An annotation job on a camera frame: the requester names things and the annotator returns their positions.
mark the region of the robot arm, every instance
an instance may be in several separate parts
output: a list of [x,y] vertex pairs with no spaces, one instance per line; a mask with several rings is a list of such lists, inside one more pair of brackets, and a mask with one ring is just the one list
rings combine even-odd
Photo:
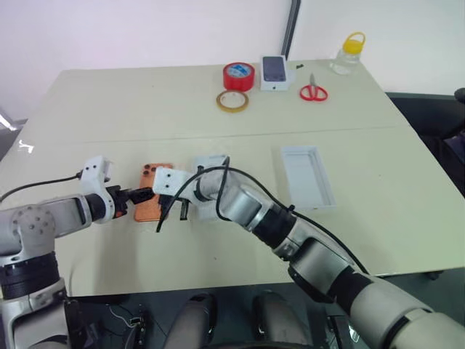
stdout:
[[83,195],[0,211],[1,316],[8,348],[29,348],[54,338],[54,347],[82,347],[77,303],[66,297],[54,240],[126,214],[128,200],[153,197],[151,188],[105,187],[110,162],[99,156],[83,168]]
[[[181,198],[202,207],[216,201],[223,171],[202,174]],[[192,174],[159,169],[154,192],[173,196]],[[462,348],[464,328],[408,293],[358,270],[330,236],[278,206],[228,172],[219,202],[222,216],[252,232],[289,262],[292,279],[317,302],[336,302],[371,348]]]

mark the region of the red tape roll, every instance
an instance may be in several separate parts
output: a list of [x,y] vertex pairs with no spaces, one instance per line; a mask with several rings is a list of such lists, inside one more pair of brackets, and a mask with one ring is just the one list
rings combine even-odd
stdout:
[[254,85],[255,68],[248,63],[234,62],[223,68],[225,89],[249,91]]

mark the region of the black chair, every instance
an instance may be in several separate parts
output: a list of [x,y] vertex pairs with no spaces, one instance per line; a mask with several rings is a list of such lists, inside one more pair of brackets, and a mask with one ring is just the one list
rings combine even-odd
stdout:
[[465,164],[444,142],[465,130],[465,88],[454,96],[387,95],[465,197]]

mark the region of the metal pole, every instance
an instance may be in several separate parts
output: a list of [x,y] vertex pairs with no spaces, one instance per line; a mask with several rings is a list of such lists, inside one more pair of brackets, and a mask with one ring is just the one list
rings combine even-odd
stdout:
[[292,38],[294,37],[294,29],[296,28],[297,17],[299,16],[300,3],[301,0],[292,0],[291,3],[288,25],[286,26],[286,34],[284,35],[283,48],[281,50],[281,54],[284,55],[286,59],[288,59]]

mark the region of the black cable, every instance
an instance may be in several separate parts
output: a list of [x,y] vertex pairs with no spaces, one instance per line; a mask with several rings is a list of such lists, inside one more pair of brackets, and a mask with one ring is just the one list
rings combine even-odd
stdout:
[[[200,176],[204,175],[205,173],[208,173],[208,172],[212,172],[212,171],[217,171],[217,170],[224,170],[226,166],[217,166],[217,167],[209,167],[208,169],[204,169],[202,171],[199,171],[197,172],[196,174],[194,174],[191,178],[189,178],[182,186],[181,188],[179,188],[179,190],[176,192],[176,194],[174,194],[173,198],[171,199],[169,205],[167,206],[166,208],[166,211],[163,213],[163,215],[161,216],[160,220],[158,221],[158,225],[157,225],[157,232],[160,231],[161,229],[161,226],[163,225],[163,222],[164,220],[166,219],[166,216],[168,215],[169,211],[171,210],[171,208],[173,207],[174,205],[174,202],[179,198],[179,196],[181,195],[181,193],[188,187],[188,185],[193,182],[194,180],[196,180],[197,178],[199,178]],[[277,200],[276,197],[274,197],[271,192],[265,188],[265,186],[263,184],[261,184],[255,177],[253,177],[252,175],[248,174],[247,172],[244,172],[244,171],[241,171],[239,169],[235,169],[234,167],[228,167],[227,168],[227,171],[231,171],[231,172],[236,172],[236,173],[239,173],[240,175],[243,175],[244,177],[247,177],[248,179],[250,179],[252,182],[254,182],[260,189],[263,190],[263,192],[265,194],[267,194],[268,197],[271,198],[271,200],[273,202],[275,202],[275,204],[277,204],[281,209],[286,209],[288,210],[288,207],[285,206],[283,203],[281,203],[281,201]],[[356,256],[352,253],[352,251],[350,251],[349,247],[346,246],[346,244],[344,242],[342,242],[337,236],[335,236],[332,232],[330,232],[327,228],[323,227],[321,224],[315,222],[314,220],[308,218],[307,216],[304,216],[302,215],[301,213],[298,213],[298,212],[295,212],[294,210],[291,210],[292,213],[294,215],[296,215],[297,217],[299,218],[302,218],[303,220],[305,220],[306,222],[310,223],[311,225],[314,225],[315,227],[319,228],[320,230],[322,230],[322,232],[326,233],[328,236],[330,236],[355,262],[355,264],[357,264],[357,266],[359,267],[359,269],[364,272],[365,274],[369,274],[368,270],[365,268],[365,266],[361,263],[361,261],[359,261],[358,258],[356,258]]]
[[161,333],[163,333],[163,336],[165,336],[166,338],[166,332],[163,330],[163,328],[161,327],[161,325],[158,323],[158,321],[156,321],[156,319],[152,316],[152,314],[150,313],[149,314],[150,318],[152,319],[153,322],[155,322],[155,324],[157,325],[157,327],[160,329]]
[[230,157],[227,156],[225,162],[223,163],[225,166],[225,170],[223,171],[223,176],[221,179],[221,184],[219,185],[218,196],[217,196],[217,203],[215,205],[215,210],[217,211],[217,216],[219,219],[224,220],[226,222],[230,222],[229,218],[224,217],[221,212],[219,211],[219,202],[223,195],[223,191],[225,190],[226,179],[227,179],[227,170],[230,168]]
[[18,192],[20,190],[36,187],[38,185],[46,185],[46,184],[52,184],[52,183],[67,182],[69,180],[75,180],[77,178],[81,178],[81,175],[82,175],[82,171],[76,173],[72,177],[60,178],[59,180],[46,180],[44,182],[36,182],[36,183],[30,183],[30,184],[22,185],[20,187],[15,188],[15,189],[11,189],[10,191],[8,191],[5,194],[3,194],[2,196],[0,196],[0,203],[4,199],[6,199],[8,196],[10,196],[10,195],[12,195],[12,194],[14,194],[14,193],[16,193],[16,192]]

